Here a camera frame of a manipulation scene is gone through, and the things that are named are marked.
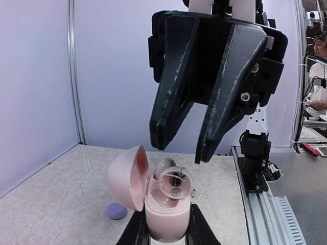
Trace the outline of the pink earbud charging case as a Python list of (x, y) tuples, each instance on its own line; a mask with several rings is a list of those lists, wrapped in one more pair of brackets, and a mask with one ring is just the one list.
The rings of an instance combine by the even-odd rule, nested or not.
[(173, 243), (182, 239), (188, 228), (191, 195), (178, 200), (165, 196), (159, 189), (158, 179), (154, 178), (155, 169), (149, 169), (142, 145), (132, 147), (109, 164), (108, 191), (125, 208), (145, 211), (146, 224), (154, 240)]

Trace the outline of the white earbud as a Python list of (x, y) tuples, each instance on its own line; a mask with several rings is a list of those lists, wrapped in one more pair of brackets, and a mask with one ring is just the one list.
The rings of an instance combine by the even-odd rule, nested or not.
[(160, 174), (161, 174), (165, 169), (170, 168), (170, 167), (175, 167), (175, 166), (176, 166), (176, 163), (175, 163), (175, 161), (174, 161), (172, 158), (165, 158), (165, 159), (162, 159), (162, 160), (158, 163), (158, 165), (157, 165), (157, 167), (156, 167), (156, 169), (155, 169), (155, 171), (154, 171), (154, 178), (155, 178), (155, 179), (158, 179), (159, 176), (160, 176)]
[(185, 199), (193, 192), (193, 178), (185, 167), (169, 167), (158, 177), (160, 191), (171, 199)]

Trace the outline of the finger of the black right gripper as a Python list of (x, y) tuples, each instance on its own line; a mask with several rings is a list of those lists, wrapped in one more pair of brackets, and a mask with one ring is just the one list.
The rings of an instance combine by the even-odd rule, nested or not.
[(151, 118), (151, 144), (164, 150), (188, 115), (199, 18), (171, 15), (165, 19), (165, 61)]

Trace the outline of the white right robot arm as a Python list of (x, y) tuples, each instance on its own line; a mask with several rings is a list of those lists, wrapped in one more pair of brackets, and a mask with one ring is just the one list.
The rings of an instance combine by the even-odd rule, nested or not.
[(223, 136), (249, 115), (240, 137), (243, 173), (269, 159), (266, 105), (275, 93), (288, 39), (261, 1), (185, 1), (187, 11), (152, 16), (149, 64), (159, 84), (151, 118), (154, 148), (164, 150), (195, 103), (206, 105), (196, 163), (208, 162)]

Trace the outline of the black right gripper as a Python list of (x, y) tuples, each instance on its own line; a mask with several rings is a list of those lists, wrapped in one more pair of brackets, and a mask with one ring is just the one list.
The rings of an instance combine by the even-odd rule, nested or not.
[(232, 112), (267, 105), (283, 71), (287, 37), (256, 23), (181, 11), (152, 16), (149, 61), (159, 84), (154, 114), (208, 105), (195, 163), (209, 162)]

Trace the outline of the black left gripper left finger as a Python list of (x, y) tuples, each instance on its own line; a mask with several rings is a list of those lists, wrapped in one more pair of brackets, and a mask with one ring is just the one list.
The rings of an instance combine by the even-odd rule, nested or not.
[(146, 224), (146, 214), (135, 211), (116, 245), (149, 245), (150, 234)]

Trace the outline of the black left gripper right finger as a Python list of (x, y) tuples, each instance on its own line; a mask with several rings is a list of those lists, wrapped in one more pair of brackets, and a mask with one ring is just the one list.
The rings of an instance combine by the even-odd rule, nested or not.
[(186, 244), (221, 245), (197, 204), (191, 205), (190, 220), (186, 230)]

